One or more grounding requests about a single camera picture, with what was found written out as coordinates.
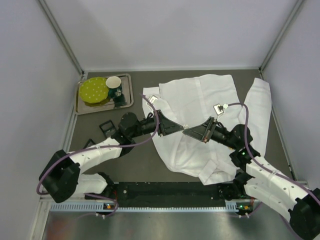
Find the white shirt garment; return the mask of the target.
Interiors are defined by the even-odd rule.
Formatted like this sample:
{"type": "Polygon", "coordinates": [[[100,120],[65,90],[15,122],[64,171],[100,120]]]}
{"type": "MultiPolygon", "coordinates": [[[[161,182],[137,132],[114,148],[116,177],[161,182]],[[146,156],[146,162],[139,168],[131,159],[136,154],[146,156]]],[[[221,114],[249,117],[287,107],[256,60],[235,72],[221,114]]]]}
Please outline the white shirt garment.
{"type": "MultiPolygon", "coordinates": [[[[247,124],[253,148],[261,155],[266,152],[272,101],[269,84],[259,78],[254,79],[244,105],[239,104],[230,75],[207,74],[176,79],[144,88],[143,94],[147,98],[159,96],[154,104],[149,100],[142,104],[145,115],[158,109],[173,122],[189,127],[198,126],[209,117],[217,117],[214,105],[228,104],[218,120],[228,130],[238,124],[247,124]]],[[[231,149],[213,140],[203,143],[176,132],[164,137],[155,136],[153,143],[170,171],[197,177],[204,185],[229,182],[236,175],[237,167],[230,159],[231,149]]]]}

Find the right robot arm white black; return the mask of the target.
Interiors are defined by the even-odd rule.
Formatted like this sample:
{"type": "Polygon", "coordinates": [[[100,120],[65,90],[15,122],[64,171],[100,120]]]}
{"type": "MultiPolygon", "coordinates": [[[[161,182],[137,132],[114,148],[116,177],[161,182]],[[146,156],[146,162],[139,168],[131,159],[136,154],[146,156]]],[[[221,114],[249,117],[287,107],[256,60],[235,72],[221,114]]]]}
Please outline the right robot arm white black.
{"type": "Polygon", "coordinates": [[[228,131],[210,117],[201,125],[187,128],[184,135],[200,142],[214,141],[229,147],[232,163],[241,169],[233,180],[233,189],[264,203],[275,210],[303,240],[320,235],[320,190],[283,175],[251,145],[252,136],[244,124],[228,131]]]}

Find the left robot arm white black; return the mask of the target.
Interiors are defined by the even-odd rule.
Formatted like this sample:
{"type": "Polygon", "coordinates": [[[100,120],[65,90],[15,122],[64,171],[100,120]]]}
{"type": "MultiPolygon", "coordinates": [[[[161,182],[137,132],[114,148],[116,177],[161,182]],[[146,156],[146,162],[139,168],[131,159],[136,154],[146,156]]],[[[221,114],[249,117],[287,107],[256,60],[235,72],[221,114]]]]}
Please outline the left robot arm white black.
{"type": "Polygon", "coordinates": [[[110,135],[104,141],[70,153],[63,149],[56,151],[40,174],[39,183],[56,203],[68,200],[75,193],[100,194],[108,186],[108,181],[100,174],[84,175],[85,171],[126,155],[137,146],[136,137],[147,134],[167,136],[183,129],[160,110],[149,113],[142,120],[128,112],[122,116],[117,128],[108,129],[110,135]]]}

